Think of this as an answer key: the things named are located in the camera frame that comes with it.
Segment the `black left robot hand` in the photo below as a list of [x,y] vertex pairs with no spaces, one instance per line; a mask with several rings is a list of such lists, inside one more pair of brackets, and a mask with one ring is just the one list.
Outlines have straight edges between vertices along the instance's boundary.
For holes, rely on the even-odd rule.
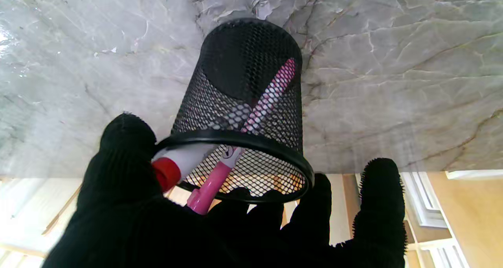
[[362,173],[352,239],[329,245],[332,190],[327,176],[282,226],[283,204],[224,200],[207,215],[163,196],[151,159],[156,136],[122,113],[104,129],[77,209],[44,268],[403,268],[404,190],[395,162],[371,160]]

